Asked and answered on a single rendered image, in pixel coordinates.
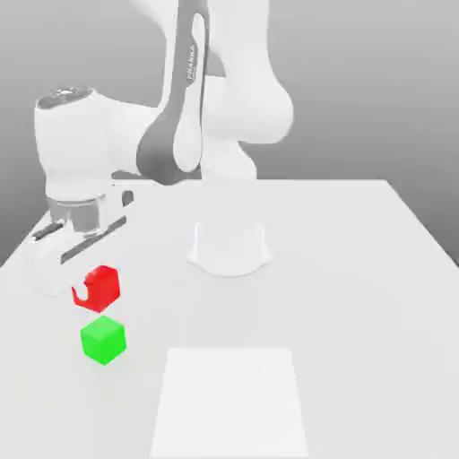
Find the small green cube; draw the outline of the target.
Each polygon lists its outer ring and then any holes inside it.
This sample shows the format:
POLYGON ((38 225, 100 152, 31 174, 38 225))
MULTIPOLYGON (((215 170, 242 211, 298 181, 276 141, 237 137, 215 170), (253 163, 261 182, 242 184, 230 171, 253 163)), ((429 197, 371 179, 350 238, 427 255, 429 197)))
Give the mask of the small green cube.
POLYGON ((124 326, 100 316, 80 330, 83 353, 101 365, 109 364, 126 350, 124 326))

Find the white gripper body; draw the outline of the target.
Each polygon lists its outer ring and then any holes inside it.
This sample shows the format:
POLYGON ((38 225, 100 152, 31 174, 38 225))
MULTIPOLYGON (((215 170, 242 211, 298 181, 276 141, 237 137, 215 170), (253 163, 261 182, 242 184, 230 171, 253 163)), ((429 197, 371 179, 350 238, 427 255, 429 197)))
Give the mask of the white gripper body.
POLYGON ((52 221, 27 239, 30 277, 43 296, 55 297, 77 281, 75 259, 127 223, 125 215, 90 235, 76 232, 70 219, 52 221))

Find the small red cube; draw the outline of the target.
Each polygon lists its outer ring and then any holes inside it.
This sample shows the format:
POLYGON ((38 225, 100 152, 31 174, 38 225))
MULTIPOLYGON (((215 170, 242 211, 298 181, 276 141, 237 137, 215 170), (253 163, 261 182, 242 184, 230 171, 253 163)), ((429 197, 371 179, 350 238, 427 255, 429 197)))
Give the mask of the small red cube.
POLYGON ((74 304, 91 311, 102 313, 120 297, 120 285, 116 268, 100 265, 89 272, 83 281, 87 299, 81 299, 72 288, 74 304))

